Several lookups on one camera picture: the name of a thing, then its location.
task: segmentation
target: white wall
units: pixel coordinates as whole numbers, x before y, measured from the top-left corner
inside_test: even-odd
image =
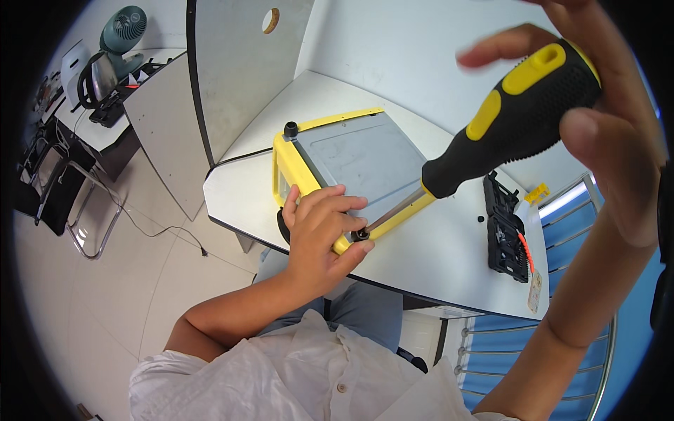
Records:
[[[92,0],[61,41],[44,74],[60,70],[61,58],[79,40],[84,40],[92,55],[96,53],[103,26],[128,5],[141,7],[148,16],[148,27],[134,50],[187,48],[186,0]]]
[[[500,29],[531,22],[556,32],[543,10],[513,0],[316,0],[297,63],[387,98],[457,133],[515,64],[460,69],[455,53]],[[552,192],[585,167],[559,143],[505,166],[525,189]]]

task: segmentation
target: round hole in partition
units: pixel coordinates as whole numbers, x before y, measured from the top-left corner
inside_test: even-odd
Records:
[[[278,9],[273,8],[268,11],[262,20],[262,32],[271,34],[272,31],[276,29],[276,25],[278,25],[278,16]]]

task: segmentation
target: yellow and black screwdriver handle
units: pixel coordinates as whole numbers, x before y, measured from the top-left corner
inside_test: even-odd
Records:
[[[447,150],[424,164],[424,190],[451,196],[466,180],[545,151],[559,141],[564,113],[591,107],[600,94],[599,75],[580,48],[564,39],[544,46],[501,79]]]

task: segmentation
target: white appliance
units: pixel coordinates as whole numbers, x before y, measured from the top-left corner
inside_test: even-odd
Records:
[[[78,80],[82,69],[89,61],[91,54],[89,48],[80,40],[73,48],[63,56],[61,60],[61,83],[63,84],[63,91],[65,97],[68,98],[70,109],[80,102],[78,98]]]

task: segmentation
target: screwdriver shaft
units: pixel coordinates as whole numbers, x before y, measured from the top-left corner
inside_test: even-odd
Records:
[[[405,200],[401,201],[398,205],[395,205],[390,211],[382,215],[378,220],[374,221],[372,224],[365,227],[365,232],[370,233],[372,230],[382,225],[384,222],[393,218],[395,215],[399,214],[400,211],[416,202],[426,194],[426,191],[419,187],[414,193],[409,195]]]

